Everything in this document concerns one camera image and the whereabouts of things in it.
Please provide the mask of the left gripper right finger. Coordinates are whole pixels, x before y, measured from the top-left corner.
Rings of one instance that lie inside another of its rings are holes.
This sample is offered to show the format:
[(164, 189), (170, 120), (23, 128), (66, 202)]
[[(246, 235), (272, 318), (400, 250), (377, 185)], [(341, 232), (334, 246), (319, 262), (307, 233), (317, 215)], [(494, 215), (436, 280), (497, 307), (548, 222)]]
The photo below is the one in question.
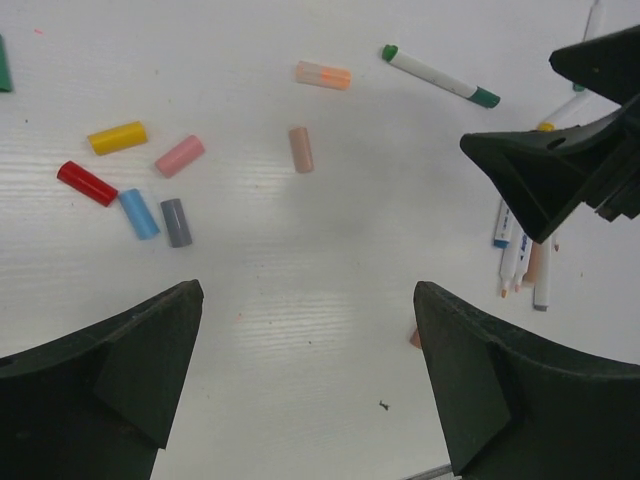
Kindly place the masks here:
[(432, 282), (414, 309), (452, 470), (464, 479), (635, 479), (639, 368), (555, 343)]

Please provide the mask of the dark green marker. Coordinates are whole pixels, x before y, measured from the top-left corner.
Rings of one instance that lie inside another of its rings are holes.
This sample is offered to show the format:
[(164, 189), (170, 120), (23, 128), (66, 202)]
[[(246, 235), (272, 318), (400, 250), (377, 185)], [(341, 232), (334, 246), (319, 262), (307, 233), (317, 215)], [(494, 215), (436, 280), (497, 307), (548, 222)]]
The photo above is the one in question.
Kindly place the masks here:
[(589, 10), (582, 41), (587, 42), (597, 36), (605, 17), (605, 2), (595, 0)]

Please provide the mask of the yellow cap marker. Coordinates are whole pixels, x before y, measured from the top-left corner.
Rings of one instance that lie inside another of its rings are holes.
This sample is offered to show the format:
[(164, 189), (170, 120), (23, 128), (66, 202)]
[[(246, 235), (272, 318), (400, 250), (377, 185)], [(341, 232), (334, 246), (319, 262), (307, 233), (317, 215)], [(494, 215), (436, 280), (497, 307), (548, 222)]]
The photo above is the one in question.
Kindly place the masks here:
[(577, 93), (570, 100), (563, 103), (550, 115), (544, 118), (537, 125), (536, 130), (542, 132), (557, 130), (563, 121), (567, 120), (581, 108), (587, 105), (592, 100), (592, 97), (593, 95), (587, 91)]

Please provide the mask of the beige cap marker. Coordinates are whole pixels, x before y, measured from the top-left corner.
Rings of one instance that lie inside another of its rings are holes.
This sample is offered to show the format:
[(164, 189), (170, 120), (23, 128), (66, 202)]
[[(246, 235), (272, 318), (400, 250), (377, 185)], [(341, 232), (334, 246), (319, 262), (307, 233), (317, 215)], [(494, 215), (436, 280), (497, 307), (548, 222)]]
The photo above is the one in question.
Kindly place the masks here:
[(523, 279), (529, 268), (529, 261), (532, 251), (532, 240), (526, 233), (522, 233), (519, 243), (516, 270), (514, 275), (513, 289), (519, 292), (522, 288)]

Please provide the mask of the light blue cap marker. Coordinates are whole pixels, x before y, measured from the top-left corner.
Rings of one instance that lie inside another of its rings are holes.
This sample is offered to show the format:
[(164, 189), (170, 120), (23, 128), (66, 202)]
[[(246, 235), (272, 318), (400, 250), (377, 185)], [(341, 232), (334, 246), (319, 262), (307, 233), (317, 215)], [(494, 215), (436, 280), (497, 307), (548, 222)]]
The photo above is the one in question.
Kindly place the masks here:
[(514, 228), (514, 216), (507, 203), (502, 200), (494, 230), (493, 246), (506, 249), (511, 241)]

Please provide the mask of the brown cap marker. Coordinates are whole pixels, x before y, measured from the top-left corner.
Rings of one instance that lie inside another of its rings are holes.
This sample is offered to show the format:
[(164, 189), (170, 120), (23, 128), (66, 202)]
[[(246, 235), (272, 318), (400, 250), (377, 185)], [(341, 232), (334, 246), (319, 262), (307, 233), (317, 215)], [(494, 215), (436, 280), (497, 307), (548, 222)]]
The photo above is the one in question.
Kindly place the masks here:
[(500, 296), (506, 298), (514, 284), (514, 275), (516, 270), (516, 261), (519, 249), (521, 235), (524, 233), (520, 225), (515, 224), (512, 232), (511, 241), (504, 250), (499, 276), (500, 276)]

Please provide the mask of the grey cap marker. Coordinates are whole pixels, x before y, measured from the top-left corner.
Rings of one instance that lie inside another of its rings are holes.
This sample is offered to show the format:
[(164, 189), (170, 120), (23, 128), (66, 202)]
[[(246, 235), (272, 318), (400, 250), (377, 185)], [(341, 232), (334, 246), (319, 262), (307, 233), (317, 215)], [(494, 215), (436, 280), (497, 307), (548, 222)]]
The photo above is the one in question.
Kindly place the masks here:
[(553, 246), (550, 239), (541, 244), (538, 255), (538, 274), (534, 286), (533, 308), (546, 312), (550, 305), (551, 294), (551, 254)]

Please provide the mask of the brown pen cap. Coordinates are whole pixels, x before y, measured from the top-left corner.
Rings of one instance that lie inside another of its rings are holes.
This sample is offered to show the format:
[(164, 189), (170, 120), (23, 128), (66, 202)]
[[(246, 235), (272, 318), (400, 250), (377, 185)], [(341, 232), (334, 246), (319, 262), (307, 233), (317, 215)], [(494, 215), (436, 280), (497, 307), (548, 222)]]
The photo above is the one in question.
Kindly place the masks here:
[(421, 337), (420, 337), (420, 332), (418, 328), (415, 328), (413, 333), (410, 336), (409, 339), (410, 344), (417, 348), (417, 349), (421, 349), (422, 345), (421, 345)]

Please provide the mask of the green cap marker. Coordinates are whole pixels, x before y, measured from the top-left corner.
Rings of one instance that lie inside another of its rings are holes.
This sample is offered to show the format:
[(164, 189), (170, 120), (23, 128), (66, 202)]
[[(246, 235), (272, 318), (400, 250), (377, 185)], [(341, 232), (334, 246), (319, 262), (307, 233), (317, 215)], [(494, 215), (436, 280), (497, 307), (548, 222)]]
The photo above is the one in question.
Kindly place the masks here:
[(396, 45), (385, 45), (381, 51), (381, 58), (399, 70), (485, 109), (493, 109), (497, 107), (501, 101), (501, 98), (495, 93), (483, 87), (463, 82), (437, 70), (425, 62), (407, 54)]

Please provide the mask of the light blue pen cap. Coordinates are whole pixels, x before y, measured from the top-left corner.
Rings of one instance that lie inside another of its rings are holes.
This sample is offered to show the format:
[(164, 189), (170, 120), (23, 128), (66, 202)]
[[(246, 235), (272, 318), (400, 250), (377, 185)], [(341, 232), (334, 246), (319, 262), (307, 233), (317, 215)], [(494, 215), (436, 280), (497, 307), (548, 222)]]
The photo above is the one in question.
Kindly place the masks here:
[(139, 240), (149, 240), (160, 230), (138, 189), (121, 191), (118, 200)]

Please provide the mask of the orange clear pen cap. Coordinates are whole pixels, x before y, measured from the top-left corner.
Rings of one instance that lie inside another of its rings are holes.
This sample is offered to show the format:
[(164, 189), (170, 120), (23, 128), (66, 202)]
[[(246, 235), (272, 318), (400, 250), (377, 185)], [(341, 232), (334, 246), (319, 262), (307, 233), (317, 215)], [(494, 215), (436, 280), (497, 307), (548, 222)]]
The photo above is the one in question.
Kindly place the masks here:
[(305, 61), (300, 61), (295, 68), (296, 82), (305, 85), (345, 91), (350, 87), (351, 79), (348, 70)]

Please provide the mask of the red pen cap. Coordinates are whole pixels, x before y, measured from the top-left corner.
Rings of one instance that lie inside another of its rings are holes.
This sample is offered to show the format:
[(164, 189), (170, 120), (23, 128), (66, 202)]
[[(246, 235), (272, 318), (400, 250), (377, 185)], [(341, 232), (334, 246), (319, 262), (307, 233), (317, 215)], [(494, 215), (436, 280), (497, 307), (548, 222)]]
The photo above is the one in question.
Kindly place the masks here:
[(109, 207), (118, 196), (116, 188), (73, 161), (59, 168), (57, 179), (104, 207)]

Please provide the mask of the beige pen cap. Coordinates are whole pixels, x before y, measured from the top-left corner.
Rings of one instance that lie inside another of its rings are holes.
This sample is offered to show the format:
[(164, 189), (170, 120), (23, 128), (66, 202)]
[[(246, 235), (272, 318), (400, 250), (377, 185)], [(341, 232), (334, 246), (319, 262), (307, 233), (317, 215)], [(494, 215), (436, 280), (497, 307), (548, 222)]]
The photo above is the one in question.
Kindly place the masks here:
[(297, 173), (310, 173), (314, 170), (314, 161), (308, 130), (296, 127), (288, 132), (294, 168)]

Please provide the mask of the yellow pen cap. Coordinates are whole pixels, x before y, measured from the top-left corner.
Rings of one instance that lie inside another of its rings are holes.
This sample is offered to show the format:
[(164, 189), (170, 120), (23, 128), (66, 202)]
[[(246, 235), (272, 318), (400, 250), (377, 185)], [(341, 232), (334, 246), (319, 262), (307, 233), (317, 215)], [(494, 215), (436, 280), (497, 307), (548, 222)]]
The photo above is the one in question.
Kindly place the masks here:
[(88, 141), (94, 153), (103, 156), (145, 144), (148, 136), (144, 125), (135, 121), (91, 134)]

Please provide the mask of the dark green pen cap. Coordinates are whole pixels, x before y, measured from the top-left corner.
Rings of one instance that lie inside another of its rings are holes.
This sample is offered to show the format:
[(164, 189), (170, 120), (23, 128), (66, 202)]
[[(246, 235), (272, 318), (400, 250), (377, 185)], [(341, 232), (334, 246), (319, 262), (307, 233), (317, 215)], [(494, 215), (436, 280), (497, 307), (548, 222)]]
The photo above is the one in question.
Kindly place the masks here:
[(10, 93), (13, 91), (11, 70), (6, 53), (4, 38), (0, 36), (0, 92)]

